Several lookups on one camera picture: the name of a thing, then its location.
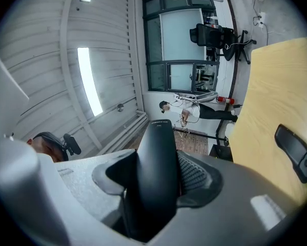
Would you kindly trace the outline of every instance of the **window frame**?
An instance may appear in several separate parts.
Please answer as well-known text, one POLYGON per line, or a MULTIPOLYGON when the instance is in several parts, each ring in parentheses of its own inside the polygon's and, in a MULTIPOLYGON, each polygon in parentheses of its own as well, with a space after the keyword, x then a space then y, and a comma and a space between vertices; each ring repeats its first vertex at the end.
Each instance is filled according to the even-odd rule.
POLYGON ((149 91, 158 91, 158 92, 183 92, 183 93, 194 93, 197 95, 203 94, 203 92, 195 91, 195 72, 196 72, 196 65, 197 64, 207 64, 207 65, 214 65, 216 67, 216 73, 214 78, 214 88, 216 89, 217 85, 217 76, 218 76, 218 69, 219 69, 219 57, 217 58, 217 61, 208 61, 208 60, 195 60, 195 59, 185 59, 185 60, 162 60, 162 61, 154 61, 150 62, 150 53, 149 53, 149 36, 148 36, 148 21, 160 18, 159 15, 162 13, 172 12, 172 11, 178 11, 178 10, 184 10, 184 9, 202 9, 205 11, 211 11, 213 14, 216 14, 216 8, 211 5, 193 5, 192 0, 187 0, 187 6, 181 6, 181 7, 174 7, 174 8, 166 8, 166 0, 159 0, 160 4, 160 10, 147 14, 147 8, 146 4, 147 2, 152 0, 142 0, 142 7, 143 7, 143 21, 144 21, 144 37, 145 37, 145 55, 146 55, 146 66, 147 66, 147 75, 148 75, 148 89, 149 91), (192 71, 192 84, 191 84, 191 91, 186 90, 172 90, 170 89, 170 80, 169 80, 169 74, 170 74, 170 65, 172 64, 192 64, 193 65, 193 71, 192 71), (165 88, 164 89, 153 89, 152 88, 152 81, 151 81, 151 72, 150 72, 150 66, 152 65, 164 65, 165 66, 165 88))

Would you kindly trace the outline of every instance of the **man in white shirt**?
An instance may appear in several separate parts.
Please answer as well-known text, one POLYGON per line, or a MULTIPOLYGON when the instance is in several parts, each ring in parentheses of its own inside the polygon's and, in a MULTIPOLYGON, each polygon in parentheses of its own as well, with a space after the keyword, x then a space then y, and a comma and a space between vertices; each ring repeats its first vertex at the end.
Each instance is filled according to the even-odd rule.
POLYGON ((178 102, 176 102, 175 105, 173 105, 166 101, 161 101, 159 103, 159 107, 162 113, 164 113, 165 111, 171 111, 177 114, 182 114, 185 125, 188 121, 189 116, 196 117, 198 120, 200 118, 223 119, 223 120, 231 120, 233 122, 236 122, 237 120, 237 116, 232 114, 232 112, 230 111, 222 111, 222 110, 215 111, 212 108, 209 108, 203 104, 197 104, 194 102, 191 102, 189 105, 186 104, 180 105, 178 102))

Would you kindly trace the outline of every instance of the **concrete floor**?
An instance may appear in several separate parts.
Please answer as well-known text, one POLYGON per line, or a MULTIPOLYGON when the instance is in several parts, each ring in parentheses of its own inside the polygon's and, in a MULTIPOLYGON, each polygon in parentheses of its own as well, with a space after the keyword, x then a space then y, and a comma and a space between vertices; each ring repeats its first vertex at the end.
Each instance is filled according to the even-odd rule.
MULTIPOLYGON (((266 46, 266 28, 261 29, 258 25, 252 25, 253 17, 256 16, 253 9, 254 0, 231 0, 231 3, 234 9, 238 35, 242 33, 242 30, 247 30, 248 34, 245 35, 245 38, 249 40, 251 35, 252 39, 257 41, 256 45, 248 45, 245 49, 249 59, 251 59, 252 50, 266 46)), ((268 45, 299 37, 307 37, 307 25, 290 0, 256 0, 255 9, 258 14, 260 12, 266 13, 265 24, 268 29, 268 45)), ((250 76, 250 65, 244 61, 243 57, 241 58, 243 60, 238 62, 233 93, 236 104, 243 103, 250 76)), ((239 115, 240 111, 241 108, 235 109, 235 114, 239 115)), ((220 130, 221 137, 224 136, 226 124, 224 122, 220 130)))

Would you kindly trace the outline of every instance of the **fire extinguisher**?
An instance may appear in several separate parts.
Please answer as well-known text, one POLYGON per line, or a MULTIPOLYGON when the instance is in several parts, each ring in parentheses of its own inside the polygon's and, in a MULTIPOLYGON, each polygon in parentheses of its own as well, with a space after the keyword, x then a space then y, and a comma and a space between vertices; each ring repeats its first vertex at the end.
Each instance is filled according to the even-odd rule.
POLYGON ((230 104, 230 105, 234 104, 234 99, 233 98, 229 98, 229 97, 218 96, 218 97, 216 97, 216 101, 218 103, 224 103, 224 104, 230 104))

